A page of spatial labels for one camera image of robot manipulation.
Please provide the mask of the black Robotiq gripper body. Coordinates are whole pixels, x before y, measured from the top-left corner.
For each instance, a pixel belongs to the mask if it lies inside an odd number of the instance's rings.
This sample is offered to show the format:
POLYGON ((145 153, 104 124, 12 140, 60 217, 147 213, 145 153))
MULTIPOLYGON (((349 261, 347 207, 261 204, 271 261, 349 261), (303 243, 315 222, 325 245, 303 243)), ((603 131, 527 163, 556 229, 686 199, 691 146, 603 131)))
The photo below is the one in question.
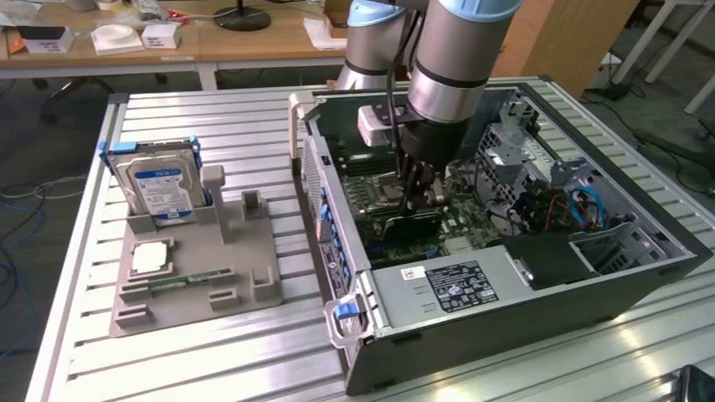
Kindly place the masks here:
POLYGON ((407 122, 401 131, 401 149, 417 162, 444 168, 456 158, 468 121, 439 123, 431 120, 407 122))

